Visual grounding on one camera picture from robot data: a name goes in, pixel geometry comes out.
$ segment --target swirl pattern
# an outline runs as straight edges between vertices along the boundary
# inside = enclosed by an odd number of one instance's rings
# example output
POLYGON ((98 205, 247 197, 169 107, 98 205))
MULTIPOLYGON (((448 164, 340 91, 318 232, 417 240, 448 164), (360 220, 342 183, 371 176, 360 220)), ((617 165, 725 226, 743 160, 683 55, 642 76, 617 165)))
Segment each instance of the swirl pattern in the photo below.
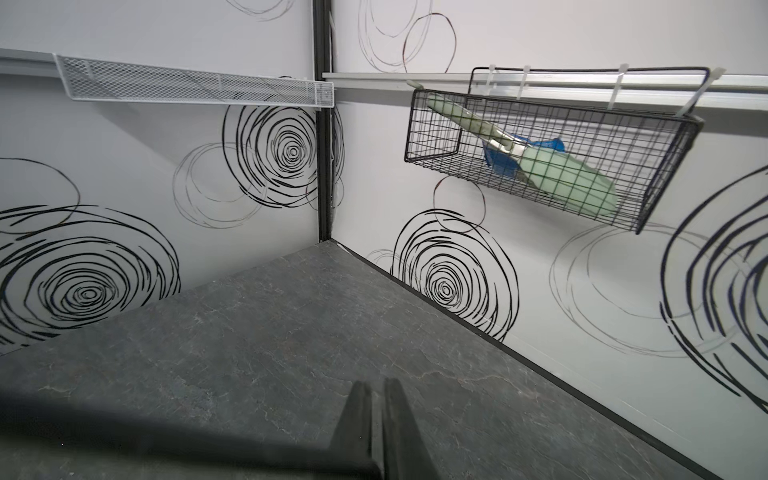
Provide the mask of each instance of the swirl pattern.
POLYGON ((392 73, 402 69, 407 72, 407 66, 414 62, 425 46, 430 25, 433 22, 441 22, 444 25, 438 25, 442 27, 442 31, 439 31, 437 34, 440 37, 440 52, 430 51, 422 55, 422 60, 427 60, 426 64, 422 65, 422 69, 426 68, 427 71, 434 71, 433 67, 427 65, 435 62, 435 66, 439 65, 439 68, 442 69, 442 66, 445 65, 443 71, 448 71, 456 55, 457 45, 456 30, 453 28, 451 20, 442 13, 432 10, 433 0, 416 0, 411 3, 412 8, 402 9, 399 9, 398 5, 392 5, 391 2, 379 3, 382 9, 389 11, 389 14, 386 16, 395 16, 402 20, 400 25, 388 28, 382 24, 381 18, 377 23, 374 4, 371 0, 362 0, 360 2, 357 19, 357 41, 363 57, 377 71, 392 73), (443 60, 440 53, 445 50, 445 45, 449 45, 450 42, 453 44, 451 57, 450 59, 446 58, 446 63, 442 63, 443 60))
POLYGON ((337 108, 332 110, 333 127, 331 128, 331 164, 333 167, 333 206, 341 205, 344 199, 344 182, 341 173, 344 170, 344 125, 341 122, 341 114, 337 108))
POLYGON ((301 207, 317 196, 315 120, 302 108, 228 107, 224 158, 240 190, 270 208, 301 207))
MULTIPOLYGON (((223 150, 235 154, 233 144, 204 144, 194 148, 179 163, 174 172, 174 202, 179 213, 192 223, 206 228, 234 228, 242 225, 262 207, 241 192, 228 169, 224 166, 223 150), (207 191, 212 187, 213 195, 207 191)), ((258 192, 250 188, 253 195, 258 192)))
MULTIPOLYGON (((77 205, 80 203, 78 186, 64 172, 41 161, 28 158, 0 157, 0 206, 4 211, 25 208, 29 205, 77 205)), ((46 222, 61 223, 70 217, 67 212, 46 222)), ((47 224, 26 220, 22 223, 6 224, 0 233, 22 235, 31 233, 47 224)))
POLYGON ((0 213, 0 226, 25 223, 49 226, 0 245, 5 350, 180 291, 176 251, 146 220, 95 205, 0 213))
POLYGON ((661 262, 661 315, 681 349, 707 375, 768 413, 768 166, 745 175, 707 198, 677 228, 661 262), (736 211, 725 223, 713 215, 736 211), (670 268, 683 239, 695 227, 709 240, 684 273, 670 268), (685 292, 676 302, 675 286, 685 292), (683 319, 680 314, 686 313, 683 319), (697 343, 737 334, 719 349, 697 343))
POLYGON ((515 324, 515 267, 486 229, 461 214, 417 214, 398 235, 392 260, 392 275, 493 338, 503 341, 515 324))
MULTIPOLYGON (((656 265, 674 232, 672 227, 648 223, 640 236, 608 225, 576 235, 558 251, 550 267, 552 296, 574 325, 612 349, 685 357, 686 353, 667 335, 657 308, 660 297, 656 265), (632 272, 632 279, 616 282, 617 271, 632 272)), ((683 231, 677 241, 675 268, 692 260, 707 238, 683 231)), ((681 312, 676 318, 689 315, 681 312)), ((695 344, 701 351, 710 351, 734 333, 735 329, 730 329, 725 337, 705 336, 695 344)))
POLYGON ((259 22, 268 22, 285 15, 294 0, 227 0, 227 3, 237 8, 242 13, 258 18, 259 22))

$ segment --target basket hook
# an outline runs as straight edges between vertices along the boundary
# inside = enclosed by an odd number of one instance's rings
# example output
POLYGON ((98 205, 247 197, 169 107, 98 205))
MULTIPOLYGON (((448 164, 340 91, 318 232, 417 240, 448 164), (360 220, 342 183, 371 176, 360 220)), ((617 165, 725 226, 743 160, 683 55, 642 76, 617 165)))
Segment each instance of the basket hook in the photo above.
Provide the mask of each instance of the basket hook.
POLYGON ((493 79, 493 74, 496 72, 496 64, 490 64, 488 66, 488 77, 485 78, 485 94, 490 95, 491 94, 491 88, 496 88, 496 84, 493 84, 493 87, 490 86, 491 80, 493 79))
POLYGON ((523 96, 523 87, 525 86, 525 79, 528 78, 528 73, 531 71, 531 66, 526 65, 523 67, 523 78, 520 80, 520 88, 518 88, 518 100, 523 96))
POLYGON ((699 100, 699 97, 701 95, 703 95, 705 91, 707 91, 707 89, 710 87, 710 85, 713 84, 713 82, 715 80, 717 80, 718 78, 722 77, 724 73, 725 73, 725 68, 723 68, 723 67, 717 67, 717 68, 713 69, 712 72, 710 73, 710 77, 707 79, 707 81, 705 81, 699 87, 699 89, 696 90, 696 93, 694 94, 694 96, 691 97, 690 100, 688 101, 688 103, 683 105, 683 107, 680 110, 678 110, 677 113, 674 116, 675 117, 682 117, 683 115, 688 113, 688 111, 691 109, 691 107, 693 107, 693 105, 699 100))
POLYGON ((624 74, 627 73, 627 70, 629 70, 628 63, 623 63, 619 65, 619 76, 616 77, 616 85, 614 85, 614 92, 611 94, 611 99, 608 101, 608 110, 614 109, 614 102, 616 101, 616 97, 619 95, 619 90, 621 90, 621 82, 624 80, 624 74))

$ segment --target gray floor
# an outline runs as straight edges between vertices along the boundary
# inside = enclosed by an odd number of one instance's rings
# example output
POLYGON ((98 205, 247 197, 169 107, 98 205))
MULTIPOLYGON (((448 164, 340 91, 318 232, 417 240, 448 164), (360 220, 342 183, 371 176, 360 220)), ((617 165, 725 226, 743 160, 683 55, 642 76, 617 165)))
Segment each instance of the gray floor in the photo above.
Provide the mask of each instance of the gray floor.
MULTIPOLYGON (((5 389, 315 445, 354 380, 380 391, 387 376, 443 478, 698 478, 332 243, 0 358, 5 389)), ((0 465, 3 478, 262 478, 7 440, 0 465)))

